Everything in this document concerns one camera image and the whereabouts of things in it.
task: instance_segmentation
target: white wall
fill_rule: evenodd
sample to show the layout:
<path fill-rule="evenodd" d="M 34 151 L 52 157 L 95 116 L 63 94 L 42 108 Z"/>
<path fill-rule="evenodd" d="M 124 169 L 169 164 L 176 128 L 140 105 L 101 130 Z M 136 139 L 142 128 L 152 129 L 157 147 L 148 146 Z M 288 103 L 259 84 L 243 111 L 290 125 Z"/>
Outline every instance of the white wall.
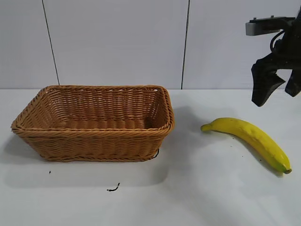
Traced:
<path fill-rule="evenodd" d="M 0 89 L 57 84 L 41 0 L 0 1 Z"/>
<path fill-rule="evenodd" d="M 61 84 L 179 89 L 187 0 L 45 0 Z"/>
<path fill-rule="evenodd" d="M 252 89 L 251 67 L 270 53 L 275 34 L 246 36 L 245 23 L 296 16 L 300 5 L 300 0 L 191 0 L 183 88 Z M 289 73 L 279 75 L 287 81 Z"/>

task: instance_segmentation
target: basket rim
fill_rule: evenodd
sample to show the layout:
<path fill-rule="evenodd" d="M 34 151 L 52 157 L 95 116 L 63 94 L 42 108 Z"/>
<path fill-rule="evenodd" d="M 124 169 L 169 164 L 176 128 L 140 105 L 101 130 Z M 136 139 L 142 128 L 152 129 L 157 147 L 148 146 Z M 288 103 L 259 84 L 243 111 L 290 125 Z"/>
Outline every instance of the basket rim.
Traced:
<path fill-rule="evenodd" d="M 47 92 L 51 89 L 141 89 L 141 91 L 145 90 L 146 88 L 150 89 L 160 89 L 164 92 L 164 102 L 166 107 L 166 113 L 167 113 L 167 123 L 159 128 L 149 128 L 149 129 L 71 129 L 71 128 L 64 128 L 64 129 L 56 129 L 56 128 L 25 128 L 20 125 L 21 122 L 23 122 L 28 114 L 30 114 L 29 108 L 32 106 L 35 106 L 38 104 L 38 101 L 43 98 L 45 95 L 47 95 Z M 174 128 L 174 113 L 171 107 L 170 97 L 168 94 L 168 91 L 162 87 L 157 85 L 139 85 L 139 86 L 81 86 L 81 85 L 52 85 L 47 86 L 43 89 L 41 89 L 36 97 L 34 97 L 31 102 L 22 110 L 22 112 L 17 116 L 17 118 L 13 121 L 11 125 L 11 129 L 15 133 L 26 133 L 28 136 L 62 136 L 64 133 L 66 135 L 122 135 L 126 136 L 127 134 L 133 136 L 134 134 L 138 135 L 164 135 L 168 134 L 169 131 L 171 131 Z"/>

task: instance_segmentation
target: banana tip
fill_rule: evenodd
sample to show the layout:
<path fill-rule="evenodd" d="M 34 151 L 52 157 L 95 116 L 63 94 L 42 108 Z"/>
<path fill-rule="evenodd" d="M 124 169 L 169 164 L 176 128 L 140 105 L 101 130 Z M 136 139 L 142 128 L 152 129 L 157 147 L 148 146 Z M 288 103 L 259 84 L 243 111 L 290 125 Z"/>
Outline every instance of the banana tip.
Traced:
<path fill-rule="evenodd" d="M 211 125 L 210 124 L 205 124 L 201 126 L 201 131 L 209 131 L 211 130 Z"/>
<path fill-rule="evenodd" d="M 284 171 L 285 174 L 289 174 L 290 172 L 292 172 L 292 169 L 288 169 L 288 170 Z"/>

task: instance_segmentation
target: banana stem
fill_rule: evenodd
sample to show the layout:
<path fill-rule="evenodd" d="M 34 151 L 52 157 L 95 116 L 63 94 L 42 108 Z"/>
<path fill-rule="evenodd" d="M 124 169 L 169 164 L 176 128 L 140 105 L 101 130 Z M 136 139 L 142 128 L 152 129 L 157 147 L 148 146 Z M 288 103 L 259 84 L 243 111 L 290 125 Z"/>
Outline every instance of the banana stem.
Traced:
<path fill-rule="evenodd" d="M 203 132 L 204 131 L 210 131 L 211 129 L 212 129 L 212 126 L 211 126 L 210 123 L 201 126 L 201 131 L 203 131 Z"/>

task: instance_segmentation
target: robotic arm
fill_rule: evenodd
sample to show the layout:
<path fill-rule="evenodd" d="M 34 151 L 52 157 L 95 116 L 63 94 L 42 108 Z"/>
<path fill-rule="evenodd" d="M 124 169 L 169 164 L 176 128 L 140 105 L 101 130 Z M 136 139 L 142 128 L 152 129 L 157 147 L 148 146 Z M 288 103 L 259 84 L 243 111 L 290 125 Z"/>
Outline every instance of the robotic arm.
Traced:
<path fill-rule="evenodd" d="M 271 41 L 271 53 L 258 59 L 252 66 L 252 101 L 263 106 L 283 79 L 277 76 L 278 69 L 292 69 L 285 91 L 292 97 L 301 91 L 301 11 L 295 17 L 274 17 L 250 20 L 246 23 L 249 36 L 279 32 Z"/>

